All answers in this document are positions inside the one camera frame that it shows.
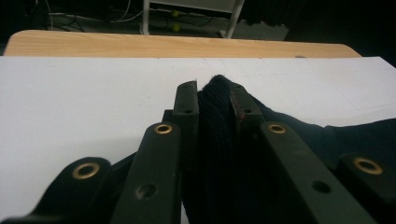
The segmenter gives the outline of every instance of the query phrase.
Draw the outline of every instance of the wooden tabletop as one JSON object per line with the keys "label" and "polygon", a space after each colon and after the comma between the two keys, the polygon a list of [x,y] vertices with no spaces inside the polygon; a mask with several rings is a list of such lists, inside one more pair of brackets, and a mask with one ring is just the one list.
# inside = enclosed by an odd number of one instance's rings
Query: wooden tabletop
{"label": "wooden tabletop", "polygon": [[353,58],[340,44],[29,30],[13,35],[5,56],[136,58]]}

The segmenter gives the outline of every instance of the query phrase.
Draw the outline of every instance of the black cloth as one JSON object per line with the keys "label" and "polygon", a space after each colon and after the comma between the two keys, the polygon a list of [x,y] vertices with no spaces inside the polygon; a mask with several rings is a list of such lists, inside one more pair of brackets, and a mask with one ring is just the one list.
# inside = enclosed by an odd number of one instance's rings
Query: black cloth
{"label": "black cloth", "polygon": [[[229,82],[215,76],[198,92],[200,170],[185,174],[184,206],[191,224],[271,223],[254,187],[261,159],[236,153]],[[396,119],[323,128],[275,112],[253,99],[265,120],[289,125],[330,169],[351,152],[364,153],[396,169]]]}

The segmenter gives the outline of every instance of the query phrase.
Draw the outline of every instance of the metal grommet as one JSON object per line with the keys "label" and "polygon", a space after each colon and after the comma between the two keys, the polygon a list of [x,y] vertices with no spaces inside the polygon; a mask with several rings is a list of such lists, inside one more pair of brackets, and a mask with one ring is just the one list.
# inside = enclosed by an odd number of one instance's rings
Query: metal grommet
{"label": "metal grommet", "polygon": [[376,162],[362,157],[355,158],[353,164],[364,173],[370,175],[381,175],[384,172],[382,167]]}
{"label": "metal grommet", "polygon": [[268,129],[273,132],[273,133],[285,133],[286,129],[280,125],[277,124],[271,124],[268,126]]}
{"label": "metal grommet", "polygon": [[160,124],[154,128],[154,132],[158,134],[167,134],[172,132],[172,126],[168,124]]}
{"label": "metal grommet", "polygon": [[75,179],[88,179],[99,172],[100,166],[94,162],[87,162],[79,165],[73,171]]}

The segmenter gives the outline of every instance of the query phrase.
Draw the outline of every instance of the yellow object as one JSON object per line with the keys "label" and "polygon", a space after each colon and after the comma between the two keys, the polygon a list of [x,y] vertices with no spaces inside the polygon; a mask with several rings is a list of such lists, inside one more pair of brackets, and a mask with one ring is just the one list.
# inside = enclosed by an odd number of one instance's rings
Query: yellow object
{"label": "yellow object", "polygon": [[178,11],[172,10],[171,16],[172,16],[172,17],[178,17]]}
{"label": "yellow object", "polygon": [[180,31],[180,26],[179,26],[177,23],[175,23],[175,24],[172,26],[172,30],[173,30],[174,32],[179,32],[179,31]]}

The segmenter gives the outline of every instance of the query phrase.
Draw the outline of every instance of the white paper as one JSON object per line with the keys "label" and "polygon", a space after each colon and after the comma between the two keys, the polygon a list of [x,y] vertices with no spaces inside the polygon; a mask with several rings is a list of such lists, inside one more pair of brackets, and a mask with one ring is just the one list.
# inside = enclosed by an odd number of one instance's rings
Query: white paper
{"label": "white paper", "polygon": [[381,58],[0,58],[0,220],[24,216],[70,162],[114,163],[172,109],[177,86],[222,74],[275,111],[321,126],[396,118]]}

